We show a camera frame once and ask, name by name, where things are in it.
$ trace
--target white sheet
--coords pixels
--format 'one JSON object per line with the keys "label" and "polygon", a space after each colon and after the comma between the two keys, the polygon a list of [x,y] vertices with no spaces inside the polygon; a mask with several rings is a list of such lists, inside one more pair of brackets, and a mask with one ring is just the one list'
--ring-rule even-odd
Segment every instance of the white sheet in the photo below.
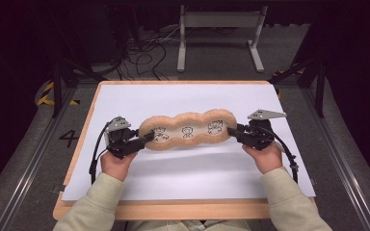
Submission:
{"label": "white sheet", "polygon": [[[90,187],[94,146],[107,121],[123,116],[132,124],[130,129],[138,129],[151,116],[202,114],[211,109],[227,109],[242,124],[248,124],[248,115],[257,109],[283,112],[272,85],[103,85],[63,200],[76,201]],[[315,196],[287,120],[274,118],[271,122],[297,156],[300,188],[305,195]],[[241,146],[230,138],[219,144],[163,152],[143,149],[131,164],[121,200],[265,198],[261,173]],[[104,148],[102,140],[98,151]],[[290,170],[285,155],[283,162]]]}

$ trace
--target cartoon face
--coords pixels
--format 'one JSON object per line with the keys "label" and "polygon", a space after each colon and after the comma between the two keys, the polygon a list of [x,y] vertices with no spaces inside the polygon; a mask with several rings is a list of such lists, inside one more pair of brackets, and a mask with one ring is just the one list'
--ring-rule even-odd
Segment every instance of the cartoon face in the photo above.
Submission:
{"label": "cartoon face", "polygon": [[170,136],[166,134],[158,133],[154,136],[154,141],[163,142],[163,141],[167,141],[169,138]]}
{"label": "cartoon face", "polygon": [[183,134],[191,134],[194,131],[192,127],[183,127],[182,128],[182,133]]}
{"label": "cartoon face", "polygon": [[164,133],[164,132],[165,132],[165,127],[154,128],[154,133]]}
{"label": "cartoon face", "polygon": [[208,124],[208,133],[210,135],[219,134],[222,132],[222,127],[224,126],[224,122],[222,120],[212,121]]}

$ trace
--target hand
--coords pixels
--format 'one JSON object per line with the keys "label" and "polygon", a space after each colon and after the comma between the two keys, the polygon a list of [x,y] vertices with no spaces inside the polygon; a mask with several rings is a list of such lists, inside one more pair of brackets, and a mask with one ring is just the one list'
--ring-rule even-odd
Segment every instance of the hand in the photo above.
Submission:
{"label": "hand", "polygon": [[263,174],[283,166],[281,160],[281,151],[275,142],[272,142],[269,146],[261,151],[244,144],[242,148],[254,158],[257,168]]}
{"label": "hand", "polygon": [[128,168],[136,156],[137,152],[127,155],[120,160],[111,152],[107,151],[101,156],[101,169],[107,175],[113,176],[120,181],[124,181],[128,174]]}

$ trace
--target person's left hand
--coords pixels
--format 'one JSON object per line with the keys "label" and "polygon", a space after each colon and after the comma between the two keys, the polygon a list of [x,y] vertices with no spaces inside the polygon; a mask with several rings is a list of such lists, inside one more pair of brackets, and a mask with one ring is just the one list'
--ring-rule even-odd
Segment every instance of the person's left hand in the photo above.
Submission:
{"label": "person's left hand", "polygon": [[120,160],[111,152],[107,151],[101,156],[101,169],[107,175],[110,175],[120,181],[124,181],[127,177],[130,164],[137,156],[137,153],[138,152],[129,154]]}

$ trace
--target wire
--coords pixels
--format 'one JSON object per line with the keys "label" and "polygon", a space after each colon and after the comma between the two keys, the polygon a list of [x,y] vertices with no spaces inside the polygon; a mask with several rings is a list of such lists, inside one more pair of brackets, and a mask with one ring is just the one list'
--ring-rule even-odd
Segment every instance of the wire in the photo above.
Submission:
{"label": "wire", "polygon": [[104,125],[103,129],[101,130],[100,135],[98,135],[97,143],[95,144],[94,152],[92,154],[92,163],[90,164],[90,169],[89,169],[89,174],[92,177],[92,184],[95,181],[95,173],[96,173],[98,158],[100,157],[100,155],[102,154],[102,152],[105,151],[105,150],[102,151],[100,154],[98,154],[97,158],[95,158],[95,156],[97,154],[97,149],[98,149],[98,146],[100,145],[101,137],[103,136],[104,131],[106,130],[107,126],[110,123],[111,123],[111,121],[110,122],[107,122],[106,125]]}
{"label": "wire", "polygon": [[[149,61],[146,62],[146,63],[139,63],[139,60],[142,57],[149,57]],[[139,67],[139,65],[150,64],[151,62],[152,62],[152,56],[150,56],[149,54],[143,54],[143,55],[140,55],[139,57],[137,57],[137,61],[135,62],[135,67],[136,67],[136,70],[137,70],[137,74],[138,75],[143,75],[144,73],[147,73],[148,71],[144,71],[144,72],[140,73],[140,70],[138,69],[138,67]]]}
{"label": "wire", "polygon": [[286,156],[287,156],[287,158],[288,158],[288,160],[290,162],[290,168],[292,169],[292,172],[293,172],[293,179],[294,179],[294,181],[296,181],[296,183],[299,183],[299,179],[298,179],[298,175],[297,175],[297,172],[299,171],[299,166],[294,161],[294,159],[296,159],[296,156],[294,156],[294,155],[291,154],[291,152],[288,149],[287,145],[274,132],[272,132],[272,131],[270,131],[270,130],[268,130],[266,128],[263,128],[263,127],[255,126],[254,128],[257,128],[258,130],[262,130],[263,132],[266,132],[266,133],[272,135],[273,137],[275,137],[281,143],[281,146],[283,146],[283,148],[284,148],[284,153],[286,154]]}
{"label": "wire", "polygon": [[127,230],[128,230],[128,221],[126,221],[124,224],[124,231],[127,231]]}
{"label": "wire", "polygon": [[157,73],[159,73],[160,75],[164,76],[164,78],[166,78],[167,80],[170,80],[165,74],[161,73],[160,71],[155,71]]}
{"label": "wire", "polygon": [[122,62],[124,64],[124,67],[125,69],[127,70],[127,75],[128,75],[128,79],[131,79],[131,80],[135,80],[131,75],[130,75],[130,72],[128,71],[128,67],[127,67],[127,64],[125,63],[125,61]]}
{"label": "wire", "polygon": [[174,38],[170,38],[170,36],[175,33],[177,30],[179,29],[179,27],[176,27],[175,30],[171,31],[167,36],[165,36],[164,38],[154,38],[154,39],[149,39],[147,41],[156,41],[156,42],[161,42],[161,41],[164,41],[164,40],[175,40],[175,41],[179,41],[178,39],[174,39]]}
{"label": "wire", "polygon": [[152,73],[155,75],[155,77],[157,77],[159,80],[161,80],[160,79],[160,77],[157,75],[157,73],[156,73],[156,71],[155,71],[155,68],[161,63],[161,62],[163,62],[164,60],[165,60],[165,57],[167,56],[167,50],[165,49],[165,47],[161,44],[161,43],[159,43],[159,42],[157,42],[157,44],[159,44],[160,46],[161,46],[161,48],[164,50],[164,56],[161,58],[161,60],[155,65],[155,66],[153,66],[152,67]]}
{"label": "wire", "polygon": [[104,154],[104,152],[106,152],[107,151],[107,148],[105,148],[104,150],[102,150],[98,155],[97,155],[97,161],[98,161],[98,159],[100,158],[100,156],[101,155],[103,155]]}
{"label": "wire", "polygon": [[119,74],[119,79],[122,81],[123,74],[122,74],[122,72],[120,71],[119,68],[117,68],[117,73]]}

